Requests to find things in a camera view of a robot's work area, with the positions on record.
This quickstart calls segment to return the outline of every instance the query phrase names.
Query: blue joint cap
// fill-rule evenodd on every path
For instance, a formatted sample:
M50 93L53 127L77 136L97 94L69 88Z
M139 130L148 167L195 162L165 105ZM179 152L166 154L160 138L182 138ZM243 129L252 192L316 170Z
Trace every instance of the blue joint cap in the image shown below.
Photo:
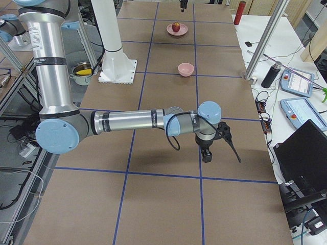
M45 2L46 0L12 0L12 1L17 3L18 5L30 7L30 6L39 5Z
M217 124L221 119L221 108L213 101L203 102L198 108L198 114L211 124Z
M168 114L166 116L163 116L163 125L165 127L165 131L166 131L167 123L168 123L169 119L172 116L174 116L174 114ZM169 125L168 125L168 128L167 128L167 133L168 133L169 137L178 136L180 134L180 124L179 124L179 121L178 121L178 119L176 117L174 117L169 122Z
M4 31L0 31L0 37L4 42L10 42L13 39L13 37L8 32Z
M79 27L79 21L75 21L75 22L66 22L64 23L61 27L62 28L66 28L66 29L72 29L72 30L77 30Z
M53 154L64 154L75 149L80 141L77 130L61 119L42 121L35 132L38 144Z
M17 16L14 14L4 14L2 16L0 16L0 19L3 20L18 20Z

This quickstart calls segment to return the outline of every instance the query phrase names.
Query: red apple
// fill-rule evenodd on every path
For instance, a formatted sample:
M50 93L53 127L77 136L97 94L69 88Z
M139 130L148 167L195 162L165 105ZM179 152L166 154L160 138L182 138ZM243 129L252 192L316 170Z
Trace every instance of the red apple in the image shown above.
M179 29L180 29L180 23L178 22L174 22L172 24L172 29L173 29L173 32L179 32Z

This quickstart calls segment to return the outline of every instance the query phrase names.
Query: red cylinder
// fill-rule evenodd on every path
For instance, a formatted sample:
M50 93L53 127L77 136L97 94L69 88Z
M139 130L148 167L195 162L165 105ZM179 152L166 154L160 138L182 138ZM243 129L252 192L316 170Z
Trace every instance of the red cylinder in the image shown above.
M234 24L238 25L240 23L244 8L245 8L246 2L240 1L239 7L237 8L236 16L234 19Z

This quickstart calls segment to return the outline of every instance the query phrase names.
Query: black bottle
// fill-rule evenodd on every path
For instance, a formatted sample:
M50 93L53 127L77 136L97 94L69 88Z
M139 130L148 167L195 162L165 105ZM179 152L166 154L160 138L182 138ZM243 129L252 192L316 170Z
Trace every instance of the black bottle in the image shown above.
M275 80L275 78L277 77L277 74L280 72L280 70L281 70L281 63L277 61L272 67L270 67L267 75L265 76L265 78L261 83L261 86L263 88L269 88L270 85Z

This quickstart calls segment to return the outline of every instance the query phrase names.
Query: computer monitor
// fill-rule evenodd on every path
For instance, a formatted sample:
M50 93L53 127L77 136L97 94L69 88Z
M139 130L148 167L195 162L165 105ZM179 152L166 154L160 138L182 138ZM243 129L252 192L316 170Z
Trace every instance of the computer monitor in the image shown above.
M327 136L311 120L274 151L285 180L293 180L301 192L297 198L327 189ZM327 200L313 200L311 205L327 224Z

